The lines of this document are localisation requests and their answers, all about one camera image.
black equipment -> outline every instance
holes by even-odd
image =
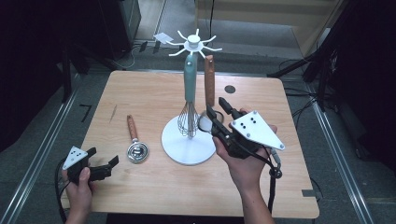
[[[88,151],[88,156],[83,158],[81,161],[72,165],[69,169],[67,169],[67,175],[69,177],[69,181],[78,185],[79,174],[81,173],[84,167],[88,167],[88,159],[96,154],[96,147],[90,148]],[[111,170],[114,166],[119,163],[119,156],[114,157],[111,161],[108,162],[107,165],[90,167],[91,175],[90,182],[95,180],[103,180],[106,177],[111,176]]]
[[[68,176],[68,183],[64,184],[63,188],[59,190],[60,186],[60,178],[59,178],[59,170],[61,166],[64,164],[67,158],[62,159],[55,170],[55,193],[56,193],[56,200],[59,206],[59,214],[62,218],[62,221],[65,223],[67,218],[64,212],[64,208],[61,202],[61,196],[64,190],[70,183],[75,183],[78,185],[79,181],[79,174],[81,173],[82,169],[85,167],[89,167],[88,160],[91,156],[96,154],[96,147],[92,147],[87,151],[88,155],[78,161],[77,163],[73,164],[67,169],[67,176]],[[111,161],[108,162],[107,165],[97,166],[97,167],[89,167],[91,171],[89,182],[96,181],[96,180],[103,180],[106,177],[111,176],[111,170],[114,166],[119,163],[119,156],[114,157]]]
[[[233,108],[224,98],[219,97],[219,105],[223,108],[223,110],[233,117],[233,119],[239,119],[242,116],[245,116],[245,112],[239,112],[235,108]],[[244,136],[242,136],[237,130],[232,132],[228,131],[224,125],[221,124],[220,121],[217,120],[217,114],[213,110],[210,105],[206,106],[206,114],[209,119],[212,121],[212,129],[211,134],[216,136],[222,144],[225,146],[228,154],[231,157],[245,159],[249,156],[252,156],[258,160],[264,161],[267,165],[270,166],[270,198],[268,200],[268,209],[272,212],[274,198],[275,198],[275,188],[276,188],[276,180],[282,177],[282,172],[280,171],[280,158],[278,157],[276,150],[271,148],[271,154],[274,160],[277,163],[277,167],[272,164],[271,159],[265,159],[264,157],[256,154],[257,150],[261,147],[264,147],[261,144],[251,142],[247,140]]]

forearm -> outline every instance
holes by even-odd
[[[275,223],[262,197],[260,189],[239,190],[245,224]]]

metal scoop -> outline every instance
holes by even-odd
[[[132,139],[132,144],[130,147],[128,147],[126,154],[131,162],[139,163],[148,156],[149,148],[148,146],[146,146],[146,144],[139,142],[139,140],[137,139],[137,131],[134,125],[134,119],[132,118],[132,115],[128,115],[126,118],[128,122],[129,133]]]

white round base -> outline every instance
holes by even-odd
[[[178,116],[163,129],[163,149],[172,160],[183,165],[196,165],[207,161],[216,151],[210,133],[197,130],[193,138],[183,136],[178,130]]]

wooden-handled scoop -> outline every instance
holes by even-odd
[[[149,154],[149,148],[146,144],[139,142],[137,138],[137,130],[134,125],[134,119],[132,115],[128,115],[127,117],[129,134],[131,135],[132,144],[128,147],[127,156],[128,159],[133,163],[139,163],[143,161]]]
[[[215,105],[215,61],[213,55],[205,57],[205,102]]]

